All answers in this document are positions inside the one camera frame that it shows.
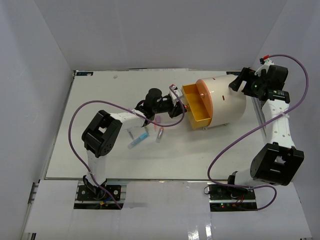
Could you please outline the cream round drawer organizer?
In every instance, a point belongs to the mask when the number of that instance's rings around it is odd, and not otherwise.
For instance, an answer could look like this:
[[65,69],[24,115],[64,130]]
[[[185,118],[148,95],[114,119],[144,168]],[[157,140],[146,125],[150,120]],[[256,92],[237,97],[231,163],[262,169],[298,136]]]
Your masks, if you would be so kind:
[[247,105],[246,96],[229,87],[236,78],[234,74],[227,74],[196,81],[200,100],[210,117],[209,128],[236,122],[243,116]]

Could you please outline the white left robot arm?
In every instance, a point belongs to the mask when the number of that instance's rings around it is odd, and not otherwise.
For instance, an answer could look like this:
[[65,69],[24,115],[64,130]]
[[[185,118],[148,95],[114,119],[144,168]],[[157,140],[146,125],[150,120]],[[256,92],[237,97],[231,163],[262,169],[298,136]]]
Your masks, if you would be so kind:
[[112,150],[120,131],[143,128],[155,119],[156,114],[167,113],[170,118],[184,114],[187,109],[180,101],[182,91],[175,85],[169,94],[162,96],[158,88],[151,88],[145,98],[131,111],[108,113],[100,110],[83,132],[81,139],[88,157],[90,170],[83,177],[88,193],[99,200],[105,196],[106,157]]

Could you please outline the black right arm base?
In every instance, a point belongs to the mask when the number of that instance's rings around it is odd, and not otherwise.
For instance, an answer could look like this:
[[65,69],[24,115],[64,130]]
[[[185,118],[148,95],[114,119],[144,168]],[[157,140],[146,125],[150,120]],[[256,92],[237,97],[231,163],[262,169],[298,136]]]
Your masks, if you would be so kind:
[[245,212],[258,209],[253,190],[208,184],[203,193],[209,198],[211,212]]

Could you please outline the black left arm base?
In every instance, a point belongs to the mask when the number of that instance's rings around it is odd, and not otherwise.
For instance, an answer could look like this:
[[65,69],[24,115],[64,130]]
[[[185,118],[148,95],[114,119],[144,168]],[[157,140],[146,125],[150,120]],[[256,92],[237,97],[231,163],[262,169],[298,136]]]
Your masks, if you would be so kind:
[[[108,190],[116,201],[121,199],[121,185],[103,185],[102,187]],[[85,185],[78,186],[75,199],[82,202],[112,200],[112,198],[100,188],[97,190],[97,193],[94,193]]]

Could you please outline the yellow drawer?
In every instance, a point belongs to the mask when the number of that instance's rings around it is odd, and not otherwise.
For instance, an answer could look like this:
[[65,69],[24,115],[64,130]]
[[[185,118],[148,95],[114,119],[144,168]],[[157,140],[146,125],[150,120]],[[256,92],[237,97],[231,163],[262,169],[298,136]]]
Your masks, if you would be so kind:
[[183,85],[184,104],[191,127],[195,129],[208,127],[213,118],[212,98],[204,82]]

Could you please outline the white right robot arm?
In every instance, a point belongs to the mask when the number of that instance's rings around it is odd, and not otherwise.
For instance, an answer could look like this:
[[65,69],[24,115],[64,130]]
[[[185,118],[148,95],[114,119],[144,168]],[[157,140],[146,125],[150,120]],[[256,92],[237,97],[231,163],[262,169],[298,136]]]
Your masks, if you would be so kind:
[[283,90],[289,71],[286,67],[275,65],[268,56],[261,58],[260,64],[258,70],[243,68],[229,84],[236,92],[241,83],[246,82],[242,93],[260,101],[267,123],[263,127],[266,143],[253,158],[250,168],[235,171],[228,177],[225,192],[233,200],[243,195],[243,186],[287,186],[305,157],[304,152],[296,148],[290,132],[287,112],[290,108],[290,95]]

